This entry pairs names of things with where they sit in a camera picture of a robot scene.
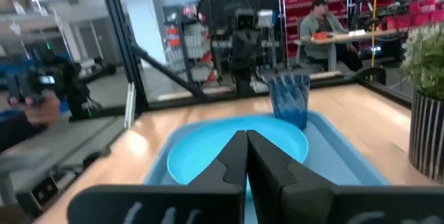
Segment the blue tray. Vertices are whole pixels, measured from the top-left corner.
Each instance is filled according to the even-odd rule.
[[[208,123],[192,123],[173,132],[160,151],[144,184],[177,185],[167,170],[169,150],[183,135]],[[384,186],[389,183],[352,146],[348,140],[320,113],[309,111],[304,133],[309,142],[309,154],[304,165],[338,185]],[[247,201],[245,223],[257,223],[254,204]]]

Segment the cap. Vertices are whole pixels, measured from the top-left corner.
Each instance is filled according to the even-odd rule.
[[[311,7],[319,6],[319,5],[327,5],[327,0],[313,0],[311,2]]]

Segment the blue plastic cup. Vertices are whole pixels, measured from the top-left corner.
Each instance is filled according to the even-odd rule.
[[[310,76],[282,74],[270,79],[268,86],[275,117],[304,130],[307,127]]]

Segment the wooden table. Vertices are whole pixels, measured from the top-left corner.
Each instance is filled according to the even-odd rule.
[[[390,183],[434,185],[408,160],[410,110],[360,85],[313,90],[309,108],[333,123]],[[36,223],[67,223],[70,200],[90,186],[141,184],[167,137],[184,124],[271,110],[262,97],[146,113]]]
[[[375,37],[388,37],[391,35],[395,35],[399,32],[405,32],[408,28],[401,28],[399,30],[386,30],[386,31],[375,31]],[[329,50],[329,59],[328,59],[328,71],[336,70],[336,44],[342,44],[347,42],[357,42],[361,40],[369,40],[372,37],[372,33],[366,32],[364,34],[334,34],[333,37],[326,38],[324,40],[315,40],[313,38],[301,38],[301,40],[295,40],[295,43],[298,45],[304,45],[304,43],[312,43],[312,44],[331,44],[331,48]]]

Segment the striped plant pot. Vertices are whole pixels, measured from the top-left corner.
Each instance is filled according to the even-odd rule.
[[[444,183],[444,101],[420,92],[411,109],[409,159],[423,175]]]

